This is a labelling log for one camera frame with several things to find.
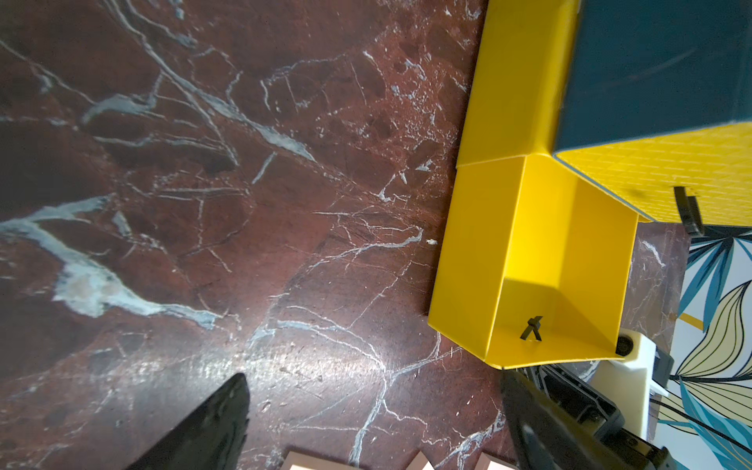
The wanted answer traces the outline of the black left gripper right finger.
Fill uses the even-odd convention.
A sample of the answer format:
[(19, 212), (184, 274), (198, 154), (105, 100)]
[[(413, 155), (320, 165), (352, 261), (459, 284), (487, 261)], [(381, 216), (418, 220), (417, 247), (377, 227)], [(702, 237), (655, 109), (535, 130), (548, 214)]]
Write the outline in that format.
[(501, 374), (521, 469), (636, 469), (617, 405), (567, 368)]

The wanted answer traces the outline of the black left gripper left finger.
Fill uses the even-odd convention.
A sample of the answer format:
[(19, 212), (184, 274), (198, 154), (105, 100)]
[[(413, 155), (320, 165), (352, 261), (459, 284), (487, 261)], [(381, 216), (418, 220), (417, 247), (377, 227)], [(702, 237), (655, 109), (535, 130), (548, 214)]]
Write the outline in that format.
[(248, 429), (250, 390), (234, 374), (129, 465), (130, 469), (235, 469)]

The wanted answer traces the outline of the yellow drawer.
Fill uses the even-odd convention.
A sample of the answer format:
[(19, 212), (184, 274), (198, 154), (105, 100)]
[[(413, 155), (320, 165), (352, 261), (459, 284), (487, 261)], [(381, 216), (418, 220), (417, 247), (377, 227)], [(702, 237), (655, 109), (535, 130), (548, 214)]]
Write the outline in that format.
[(697, 199), (704, 223), (751, 224), (751, 123), (630, 140), (557, 154), (653, 221), (681, 221), (674, 189)]
[(616, 358), (640, 218), (553, 156), (581, 5), (484, 23), (428, 322), (498, 369)]

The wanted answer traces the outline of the pink sticky note pad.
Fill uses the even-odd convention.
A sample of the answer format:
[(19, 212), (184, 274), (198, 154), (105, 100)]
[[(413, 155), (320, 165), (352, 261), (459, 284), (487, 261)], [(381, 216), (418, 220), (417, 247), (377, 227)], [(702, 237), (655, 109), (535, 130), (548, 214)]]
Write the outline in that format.
[(301, 452), (289, 452), (284, 459), (281, 470), (358, 470), (347, 464), (331, 461), (328, 459), (301, 454)]
[(434, 470), (434, 466), (423, 452), (417, 452), (405, 470)]
[(509, 462), (503, 458), (482, 452), (474, 470), (517, 470), (517, 466), (513, 462)]

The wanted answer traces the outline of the yellow bottom drawer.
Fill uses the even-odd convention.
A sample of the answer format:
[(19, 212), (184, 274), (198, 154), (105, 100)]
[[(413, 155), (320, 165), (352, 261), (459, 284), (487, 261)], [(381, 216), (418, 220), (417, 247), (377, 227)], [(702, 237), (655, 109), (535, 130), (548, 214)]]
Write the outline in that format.
[(498, 369), (616, 358), (640, 218), (553, 156), (581, 5), (484, 23), (428, 322)]

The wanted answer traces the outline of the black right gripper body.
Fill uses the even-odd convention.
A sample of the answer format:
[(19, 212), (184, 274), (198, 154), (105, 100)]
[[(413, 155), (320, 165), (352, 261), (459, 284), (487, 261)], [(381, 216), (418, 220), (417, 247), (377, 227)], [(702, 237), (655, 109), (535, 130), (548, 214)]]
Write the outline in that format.
[(670, 452), (625, 428), (610, 399), (567, 368), (528, 369), (530, 469), (668, 469)]

